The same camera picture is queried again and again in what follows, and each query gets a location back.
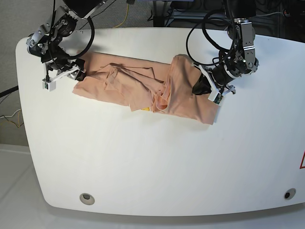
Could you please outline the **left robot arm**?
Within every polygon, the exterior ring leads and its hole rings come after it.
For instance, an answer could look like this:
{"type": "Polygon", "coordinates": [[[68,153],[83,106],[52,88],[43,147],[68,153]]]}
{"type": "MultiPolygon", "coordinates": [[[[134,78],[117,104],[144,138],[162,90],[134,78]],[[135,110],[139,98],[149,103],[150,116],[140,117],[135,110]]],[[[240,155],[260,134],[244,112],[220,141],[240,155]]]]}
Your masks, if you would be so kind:
{"type": "Polygon", "coordinates": [[[201,71],[201,76],[193,86],[193,94],[207,94],[210,101],[220,104],[228,93],[236,93],[235,87],[230,84],[233,80],[257,71],[259,61],[255,56],[255,31],[250,21],[254,16],[255,1],[225,0],[223,9],[208,12],[198,23],[207,41],[218,50],[218,56],[210,64],[193,62],[201,71]],[[227,33],[232,40],[229,49],[217,44],[206,29],[212,16],[220,13],[224,13],[229,20],[227,33]]]}

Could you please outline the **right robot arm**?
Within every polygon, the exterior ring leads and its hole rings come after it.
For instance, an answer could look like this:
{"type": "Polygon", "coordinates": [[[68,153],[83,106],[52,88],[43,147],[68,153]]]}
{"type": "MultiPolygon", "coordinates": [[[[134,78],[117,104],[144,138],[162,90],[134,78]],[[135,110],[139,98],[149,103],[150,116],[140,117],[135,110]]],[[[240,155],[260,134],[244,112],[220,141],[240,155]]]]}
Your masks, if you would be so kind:
{"type": "Polygon", "coordinates": [[[64,5],[52,10],[52,16],[42,24],[36,32],[32,33],[27,41],[29,54],[41,59],[46,70],[43,79],[45,88],[62,76],[68,76],[76,81],[83,81],[86,77],[85,60],[81,57],[90,49],[95,28],[91,14],[105,4],[104,0],[65,0],[64,5]],[[86,19],[91,28],[88,44],[77,55],[67,54],[60,43],[63,38],[70,36],[79,20],[86,19]]]}

